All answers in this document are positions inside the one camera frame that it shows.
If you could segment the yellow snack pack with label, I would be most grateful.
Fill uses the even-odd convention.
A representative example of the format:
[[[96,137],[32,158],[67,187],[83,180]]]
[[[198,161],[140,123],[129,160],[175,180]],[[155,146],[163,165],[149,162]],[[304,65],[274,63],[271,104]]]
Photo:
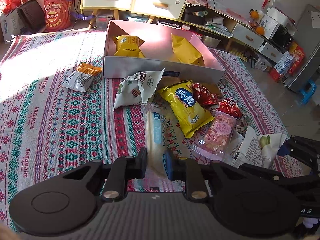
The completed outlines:
[[[145,58],[140,49],[144,40],[138,36],[119,35],[117,37],[112,37],[112,40],[116,45],[114,56]]]

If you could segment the patterned woven rug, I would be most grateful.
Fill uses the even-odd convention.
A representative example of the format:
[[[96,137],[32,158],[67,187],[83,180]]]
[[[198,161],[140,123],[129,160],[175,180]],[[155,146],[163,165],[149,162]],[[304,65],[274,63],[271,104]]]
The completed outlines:
[[[121,79],[94,77],[87,92],[62,87],[77,66],[102,67],[106,32],[18,36],[1,57],[1,224],[21,190],[87,161],[111,163],[145,146],[140,105],[113,111]],[[217,84],[259,135],[289,134],[243,62],[210,49],[226,71]]]

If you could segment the white pistachio snack bag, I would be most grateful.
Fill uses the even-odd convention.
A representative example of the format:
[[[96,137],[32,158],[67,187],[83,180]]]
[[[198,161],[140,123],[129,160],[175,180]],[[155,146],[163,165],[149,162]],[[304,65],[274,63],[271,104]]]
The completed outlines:
[[[233,157],[231,165],[236,168],[239,168],[242,164],[270,168],[286,139],[287,135],[285,133],[257,135],[254,128],[248,126],[245,137]]]

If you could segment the pink clear candy pack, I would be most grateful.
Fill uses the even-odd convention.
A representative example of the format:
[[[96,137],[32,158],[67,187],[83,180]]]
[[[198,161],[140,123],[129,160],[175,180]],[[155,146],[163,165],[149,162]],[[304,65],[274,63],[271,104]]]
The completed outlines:
[[[203,161],[222,161],[239,120],[218,110],[212,112],[214,120],[208,131],[196,145],[191,147],[192,154]]]

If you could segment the clear blue cracker pack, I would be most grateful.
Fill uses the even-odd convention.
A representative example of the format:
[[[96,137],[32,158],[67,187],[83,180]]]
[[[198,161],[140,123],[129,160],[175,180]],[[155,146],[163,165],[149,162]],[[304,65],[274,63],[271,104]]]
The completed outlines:
[[[177,157],[187,157],[188,149],[183,144],[183,133],[173,111],[156,105],[144,105],[145,146],[148,166],[157,176],[166,178],[163,161],[166,149]]]

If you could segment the white nut snack bag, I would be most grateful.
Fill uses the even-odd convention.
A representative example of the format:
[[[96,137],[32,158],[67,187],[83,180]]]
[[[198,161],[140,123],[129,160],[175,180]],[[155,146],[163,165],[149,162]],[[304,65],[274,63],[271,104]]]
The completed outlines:
[[[113,110],[115,111],[123,106],[150,103],[164,71],[165,69],[160,71],[139,71],[123,79],[118,86]]]

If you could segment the red snack packet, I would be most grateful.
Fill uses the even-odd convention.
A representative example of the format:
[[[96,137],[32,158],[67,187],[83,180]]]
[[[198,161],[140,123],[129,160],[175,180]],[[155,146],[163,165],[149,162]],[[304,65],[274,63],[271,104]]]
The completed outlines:
[[[193,96],[202,107],[211,107],[219,104],[219,99],[216,94],[200,83],[193,83]]]
[[[224,99],[219,102],[219,106],[217,108],[218,111],[233,116],[234,118],[241,119],[242,112],[238,106],[238,104],[232,99]]]

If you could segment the white drawer cabinet right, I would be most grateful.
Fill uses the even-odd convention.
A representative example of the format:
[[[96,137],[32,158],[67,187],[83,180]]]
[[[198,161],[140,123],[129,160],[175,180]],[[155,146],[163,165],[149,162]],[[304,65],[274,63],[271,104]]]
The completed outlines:
[[[132,0],[131,12],[150,17],[180,20],[186,0]]]

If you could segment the blue plastic stool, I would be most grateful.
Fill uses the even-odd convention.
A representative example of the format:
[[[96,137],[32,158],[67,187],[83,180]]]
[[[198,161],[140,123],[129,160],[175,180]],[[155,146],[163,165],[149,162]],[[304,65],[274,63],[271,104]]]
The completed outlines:
[[[317,90],[317,85],[312,79],[309,79],[305,87],[300,90],[300,93],[303,96],[302,100],[300,101],[300,104],[306,105],[310,101],[310,99],[312,98],[316,90]]]

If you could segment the low white tv cabinet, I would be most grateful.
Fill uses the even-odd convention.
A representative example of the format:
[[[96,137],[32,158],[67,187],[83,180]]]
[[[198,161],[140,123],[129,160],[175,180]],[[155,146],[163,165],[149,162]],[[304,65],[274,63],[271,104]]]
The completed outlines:
[[[283,57],[280,51],[265,36],[258,34],[246,21],[242,21],[228,11],[211,10],[197,4],[187,4],[181,20],[193,25],[204,35],[215,35],[225,40],[222,46],[225,51],[235,52],[236,48],[244,53],[250,49],[277,63]]]

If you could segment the red plastic shopping bag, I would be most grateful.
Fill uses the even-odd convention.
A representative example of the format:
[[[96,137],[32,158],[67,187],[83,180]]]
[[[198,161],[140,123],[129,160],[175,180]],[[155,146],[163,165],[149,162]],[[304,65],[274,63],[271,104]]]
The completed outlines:
[[[0,10],[1,14],[8,14],[17,7],[21,6],[24,3],[27,3],[29,0],[0,0]]]

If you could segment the red cartoon gift bag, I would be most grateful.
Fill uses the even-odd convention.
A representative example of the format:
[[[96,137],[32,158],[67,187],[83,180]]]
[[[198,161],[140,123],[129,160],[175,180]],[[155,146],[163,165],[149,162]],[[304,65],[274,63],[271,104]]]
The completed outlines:
[[[43,0],[46,17],[46,31],[56,32],[71,26],[72,1]]]

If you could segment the yellow blue chip bag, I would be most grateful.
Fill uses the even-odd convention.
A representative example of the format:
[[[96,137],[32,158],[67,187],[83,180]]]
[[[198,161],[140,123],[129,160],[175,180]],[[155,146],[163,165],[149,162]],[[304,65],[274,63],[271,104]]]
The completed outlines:
[[[196,101],[191,81],[164,87],[157,93],[169,103],[185,138],[191,138],[198,129],[215,119]]]

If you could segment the dark woven basket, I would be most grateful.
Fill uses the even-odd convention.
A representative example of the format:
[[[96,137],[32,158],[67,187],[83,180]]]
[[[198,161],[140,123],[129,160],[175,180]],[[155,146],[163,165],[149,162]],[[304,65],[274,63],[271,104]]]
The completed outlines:
[[[17,13],[24,24],[23,34],[41,33],[46,29],[44,11],[37,0],[30,0],[17,8]]]

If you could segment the pink cardboard box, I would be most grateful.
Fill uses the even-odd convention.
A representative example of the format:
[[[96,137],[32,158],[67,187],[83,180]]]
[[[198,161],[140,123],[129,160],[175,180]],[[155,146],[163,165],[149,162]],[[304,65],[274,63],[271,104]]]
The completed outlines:
[[[133,35],[144,40],[140,46],[144,58],[116,56],[114,37]],[[186,38],[203,56],[204,65],[181,63],[172,49],[172,35]],[[225,69],[192,32],[156,24],[111,20],[108,24],[103,59],[105,78],[125,78],[138,71],[165,70],[164,75],[179,77],[181,80],[217,84]]]

